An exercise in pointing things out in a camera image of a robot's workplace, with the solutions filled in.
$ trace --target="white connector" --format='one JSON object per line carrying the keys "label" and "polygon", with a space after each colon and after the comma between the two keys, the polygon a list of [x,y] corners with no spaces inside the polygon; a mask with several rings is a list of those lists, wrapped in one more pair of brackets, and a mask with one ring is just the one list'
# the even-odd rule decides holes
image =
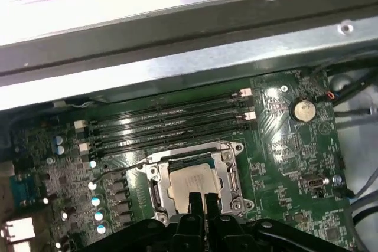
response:
{"label": "white connector", "polygon": [[244,112],[245,120],[256,119],[256,112]]}
{"label": "white connector", "polygon": [[241,89],[239,91],[240,95],[242,97],[249,97],[252,95],[252,89],[251,88],[245,88],[245,89]]}
{"label": "white connector", "polygon": [[87,127],[87,122],[85,120],[78,120],[73,123],[75,130],[80,131]]}
{"label": "white connector", "polygon": [[79,144],[80,155],[87,155],[89,153],[89,150],[90,150],[89,143]]}

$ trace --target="cable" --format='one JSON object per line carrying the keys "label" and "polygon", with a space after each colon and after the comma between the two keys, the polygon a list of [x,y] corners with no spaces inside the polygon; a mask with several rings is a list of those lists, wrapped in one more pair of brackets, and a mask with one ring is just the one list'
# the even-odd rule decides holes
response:
{"label": "cable", "polygon": [[378,79],[378,68],[375,68],[365,74],[362,78],[358,79],[357,81],[346,85],[343,89],[338,92],[338,97],[336,97],[332,103],[333,106],[338,106],[339,104],[346,102],[347,100],[351,99],[372,83],[374,83]]}
{"label": "cable", "polygon": [[352,204],[350,204],[350,209],[352,211],[357,211],[360,208],[365,207],[366,205],[369,205],[373,202],[378,201],[378,190],[373,191],[364,197],[361,197],[360,199],[354,201]]}
{"label": "cable", "polygon": [[147,162],[138,162],[138,163],[131,165],[131,166],[127,166],[127,167],[124,167],[124,168],[117,168],[117,169],[114,169],[112,171],[104,172],[104,173],[100,174],[98,177],[96,177],[94,180],[92,180],[92,183],[95,184],[95,183],[101,181],[104,177],[106,177],[109,174],[117,174],[117,173],[123,172],[123,171],[130,171],[131,169],[134,169],[134,168],[137,168],[139,166],[146,165],[146,164],[147,164]]}
{"label": "cable", "polygon": [[375,180],[377,180],[377,178],[378,178],[378,168],[376,168],[376,170],[369,177],[365,185],[362,186],[362,188],[355,194],[354,197],[360,198],[369,189],[369,187],[373,185],[373,183],[375,182]]}
{"label": "cable", "polygon": [[345,112],[334,112],[335,117],[364,116],[371,115],[370,109],[353,109]]}
{"label": "cable", "polygon": [[366,247],[365,243],[362,241],[359,233],[356,230],[356,227],[354,226],[351,208],[345,209],[344,212],[345,212],[345,215],[346,215],[346,217],[345,217],[346,226],[348,227],[349,232],[352,233],[353,238],[356,241],[358,248],[361,249],[364,252],[370,252],[370,250]]}
{"label": "cable", "polygon": [[371,208],[365,209],[362,212],[358,213],[353,217],[354,225],[357,225],[359,222],[367,218],[368,216],[378,212],[378,206],[373,206]]}

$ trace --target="electrolytic capacitor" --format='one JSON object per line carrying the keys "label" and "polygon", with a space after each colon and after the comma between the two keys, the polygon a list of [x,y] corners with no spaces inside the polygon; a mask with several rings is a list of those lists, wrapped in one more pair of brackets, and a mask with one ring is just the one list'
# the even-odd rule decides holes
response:
{"label": "electrolytic capacitor", "polygon": [[96,221],[102,221],[102,219],[104,219],[104,216],[105,216],[105,210],[104,209],[100,209],[98,210],[95,214],[94,214],[94,219]]}
{"label": "electrolytic capacitor", "polygon": [[55,145],[57,145],[57,146],[63,144],[63,137],[62,137],[62,136],[55,136],[55,138],[54,138],[54,143],[55,143]]}
{"label": "electrolytic capacitor", "polygon": [[55,153],[58,155],[64,154],[64,147],[61,145],[57,146],[57,148],[55,149]]}
{"label": "electrolytic capacitor", "polygon": [[99,224],[99,225],[97,226],[97,232],[98,232],[99,234],[104,234],[104,233],[106,232],[108,226],[109,226],[109,225],[107,224],[107,222],[102,222],[101,224]]}

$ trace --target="black ram slot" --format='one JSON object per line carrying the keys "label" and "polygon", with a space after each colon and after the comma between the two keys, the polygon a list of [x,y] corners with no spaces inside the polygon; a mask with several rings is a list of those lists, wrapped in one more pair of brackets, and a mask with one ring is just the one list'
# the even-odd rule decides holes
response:
{"label": "black ram slot", "polygon": [[110,127],[102,128],[98,130],[100,131],[100,133],[112,133],[112,132],[132,129],[137,126],[142,127],[142,126],[148,126],[153,123],[168,122],[169,120],[173,120],[173,119],[185,119],[187,117],[209,115],[210,112],[214,112],[214,114],[217,114],[217,113],[225,114],[225,113],[235,112],[235,110],[234,110],[233,105],[227,105],[227,106],[218,107],[216,109],[202,109],[200,111],[192,112],[192,113],[172,114],[170,116],[164,116],[164,117],[159,116],[159,117],[152,117],[149,119],[139,119],[139,117],[131,117],[129,119],[137,119],[137,120],[134,122],[129,122],[127,124],[122,124],[122,125],[117,124],[114,126],[110,126]]}
{"label": "black ram slot", "polygon": [[201,125],[207,125],[210,123],[215,123],[218,121],[225,121],[230,119],[235,119],[237,113],[232,112],[218,115],[214,114],[206,114],[203,115],[203,117],[188,117],[184,120],[167,120],[164,123],[159,123],[157,125],[148,125],[144,127],[138,127],[134,129],[132,133],[128,133],[125,135],[100,135],[99,137],[96,137],[95,139],[99,139],[102,143],[110,143],[110,142],[122,142],[125,139],[132,139],[132,138],[138,138],[141,136],[148,136],[148,135],[155,135],[159,133],[165,133],[165,132],[172,132],[175,130],[184,130],[189,129],[190,127],[196,127]]}
{"label": "black ram slot", "polygon": [[156,106],[156,107],[150,107],[148,109],[137,110],[137,111],[132,111],[132,112],[123,112],[123,113],[119,113],[119,114],[116,114],[116,115],[105,117],[104,120],[93,120],[93,121],[91,121],[91,123],[99,123],[99,122],[107,122],[107,121],[113,121],[113,120],[127,119],[130,116],[144,115],[144,114],[150,114],[150,113],[153,114],[155,112],[161,112],[162,110],[167,112],[167,111],[174,110],[175,108],[178,108],[178,107],[186,107],[186,106],[198,107],[198,106],[201,106],[203,104],[223,102],[223,101],[226,101],[227,99],[232,99],[232,93],[222,94],[222,95],[219,95],[219,96],[204,98],[204,99],[200,99],[200,100],[194,100],[194,101],[192,100],[192,101],[183,102],[183,103],[159,105],[159,106]]}
{"label": "black ram slot", "polygon": [[121,153],[127,153],[127,152],[132,152],[135,150],[141,150],[144,148],[151,148],[154,146],[159,146],[159,145],[164,145],[164,144],[172,144],[172,143],[178,143],[178,142],[187,142],[187,140],[202,137],[205,138],[206,136],[211,136],[211,135],[219,135],[220,133],[225,133],[225,132],[231,132],[235,130],[239,130],[240,125],[235,123],[234,125],[228,125],[225,127],[220,127],[220,128],[215,128],[212,131],[204,131],[204,132],[195,132],[190,135],[182,135],[178,138],[173,138],[173,139],[161,139],[161,140],[155,140],[155,141],[150,141],[150,142],[144,142],[144,143],[137,143],[137,144],[132,144],[128,146],[122,146],[122,147],[117,147],[117,148],[112,148],[112,149],[104,149],[100,150],[102,153],[105,155],[117,155]]}
{"label": "black ram slot", "polygon": [[[222,120],[222,122],[232,122],[232,121],[236,121],[236,118],[234,116],[232,117],[227,117],[226,119]],[[132,139],[140,139],[140,140],[146,140],[147,141],[152,141],[152,140],[158,140],[158,139],[169,139],[169,138],[172,138],[172,137],[177,137],[177,136],[182,136],[182,135],[188,135],[190,133],[195,133],[195,132],[198,132],[200,131],[203,127],[209,127],[209,126],[214,126],[216,127],[219,123],[219,120],[214,120],[214,121],[211,121],[211,122],[207,122],[207,123],[202,123],[202,124],[199,124],[199,125],[195,125],[195,126],[187,126],[187,127],[184,127],[186,125],[181,125],[181,128],[178,128],[178,129],[175,129],[175,130],[170,130],[170,131],[159,131],[157,133],[154,133],[153,135],[144,135],[143,133],[142,134],[139,134],[139,135],[129,135],[129,137],[127,139],[123,138],[123,139],[119,139],[119,140],[115,140],[115,141],[111,141],[111,142],[103,142],[101,143],[101,147],[111,147],[112,145],[117,145],[119,143],[127,143],[128,141],[131,141]]]}

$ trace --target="screw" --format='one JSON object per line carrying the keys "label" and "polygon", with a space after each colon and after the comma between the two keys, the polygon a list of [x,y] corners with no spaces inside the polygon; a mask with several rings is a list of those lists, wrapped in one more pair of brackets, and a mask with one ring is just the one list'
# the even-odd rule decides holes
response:
{"label": "screw", "polygon": [[241,203],[239,201],[235,201],[234,203],[232,203],[232,209],[237,211],[237,210],[240,210],[242,207]]}
{"label": "screw", "polygon": [[286,86],[286,85],[281,86],[282,92],[286,93],[288,90],[289,90],[288,86]]}
{"label": "screw", "polygon": [[165,223],[167,222],[167,218],[166,218],[164,215],[160,216],[160,217],[159,217],[159,220],[160,220],[163,224],[165,224]]}
{"label": "screw", "polygon": [[230,221],[231,218],[230,218],[228,215],[222,215],[222,216],[220,217],[220,220],[221,220],[221,221]]}
{"label": "screw", "polygon": [[248,209],[252,209],[252,208],[254,208],[255,207],[255,204],[253,203],[253,202],[248,202],[247,203],[247,208]]}
{"label": "screw", "polygon": [[273,225],[267,221],[264,221],[263,223],[261,223],[261,226],[262,227],[265,227],[265,228],[272,228]]}
{"label": "screw", "polygon": [[342,183],[342,181],[343,181],[343,178],[339,176],[338,174],[332,177],[332,182],[335,184],[340,184]]}
{"label": "screw", "polygon": [[232,157],[231,157],[231,154],[230,153],[225,153],[224,155],[223,155],[223,160],[224,161],[228,161],[228,160],[230,160]]}

